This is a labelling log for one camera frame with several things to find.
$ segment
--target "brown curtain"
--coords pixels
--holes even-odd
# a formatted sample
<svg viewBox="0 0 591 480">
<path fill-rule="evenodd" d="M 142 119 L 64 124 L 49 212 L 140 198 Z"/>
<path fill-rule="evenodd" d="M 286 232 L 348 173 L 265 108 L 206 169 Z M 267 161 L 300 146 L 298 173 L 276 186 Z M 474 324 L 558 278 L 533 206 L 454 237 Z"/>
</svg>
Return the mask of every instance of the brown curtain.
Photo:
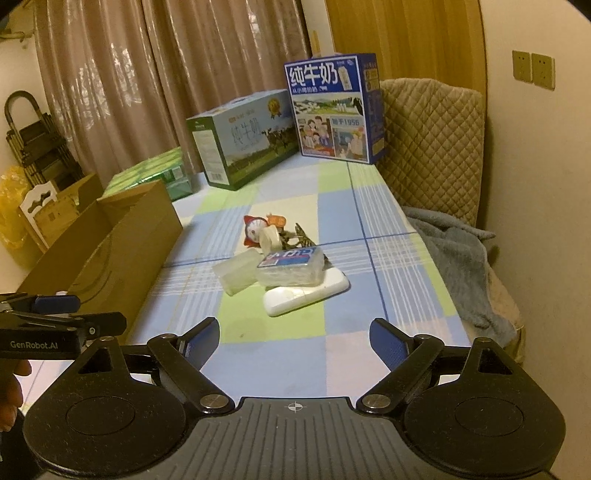
<svg viewBox="0 0 591 480">
<path fill-rule="evenodd" d="M 35 19 L 54 120 L 105 184 L 178 145 L 200 171 L 185 119 L 309 56 L 299 0 L 37 0 Z"/>
</svg>

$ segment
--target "crosshair marking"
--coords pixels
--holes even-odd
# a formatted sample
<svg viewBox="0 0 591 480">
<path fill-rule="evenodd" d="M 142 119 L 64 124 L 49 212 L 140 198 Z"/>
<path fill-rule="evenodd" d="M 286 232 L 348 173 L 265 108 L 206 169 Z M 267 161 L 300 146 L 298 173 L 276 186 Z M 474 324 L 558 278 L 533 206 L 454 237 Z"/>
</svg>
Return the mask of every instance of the crosshair marking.
<svg viewBox="0 0 591 480">
<path fill-rule="evenodd" d="M 297 412 L 300 411 L 302 408 L 305 408 L 305 406 L 295 401 L 286 406 L 286 408 L 289 408 L 292 412 Z"/>
</svg>

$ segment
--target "green box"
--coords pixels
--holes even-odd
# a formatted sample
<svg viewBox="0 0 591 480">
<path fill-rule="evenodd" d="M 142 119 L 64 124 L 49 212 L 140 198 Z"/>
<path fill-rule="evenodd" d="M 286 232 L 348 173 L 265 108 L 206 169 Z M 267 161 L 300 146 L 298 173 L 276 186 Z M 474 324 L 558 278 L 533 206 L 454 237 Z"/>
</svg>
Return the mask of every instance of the green box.
<svg viewBox="0 0 591 480">
<path fill-rule="evenodd" d="M 287 90 L 237 98 L 187 118 L 207 182 L 238 190 L 299 150 Z"/>
<path fill-rule="evenodd" d="M 118 173 L 109 182 L 103 197 L 156 180 L 164 182 L 168 196 L 172 201 L 193 193 L 191 181 L 185 172 L 183 151 L 180 147 L 144 160 Z"/>
</svg>

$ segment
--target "wall socket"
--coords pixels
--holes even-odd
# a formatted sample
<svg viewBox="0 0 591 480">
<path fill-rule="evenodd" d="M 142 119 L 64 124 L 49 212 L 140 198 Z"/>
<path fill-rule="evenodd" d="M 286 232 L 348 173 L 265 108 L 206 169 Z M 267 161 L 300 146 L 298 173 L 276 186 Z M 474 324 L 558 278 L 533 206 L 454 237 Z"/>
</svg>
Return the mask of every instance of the wall socket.
<svg viewBox="0 0 591 480">
<path fill-rule="evenodd" d="M 531 55 L 526 51 L 513 50 L 513 77 L 522 82 L 532 82 Z"/>
<path fill-rule="evenodd" d="M 532 53 L 531 64 L 534 84 L 549 90 L 554 90 L 556 86 L 554 59 L 546 55 Z"/>
</svg>

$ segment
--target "yellow plastic bag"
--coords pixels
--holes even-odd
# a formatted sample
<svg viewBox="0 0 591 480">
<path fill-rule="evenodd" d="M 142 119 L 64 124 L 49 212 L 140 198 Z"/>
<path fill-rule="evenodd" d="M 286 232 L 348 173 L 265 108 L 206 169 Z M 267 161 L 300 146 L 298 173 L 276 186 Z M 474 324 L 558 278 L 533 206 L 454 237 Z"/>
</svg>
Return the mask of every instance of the yellow plastic bag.
<svg viewBox="0 0 591 480">
<path fill-rule="evenodd" d="M 0 176 L 0 242 L 25 268 L 31 268 L 41 255 L 18 215 L 19 205 L 30 189 L 22 167 L 10 167 Z"/>
</svg>

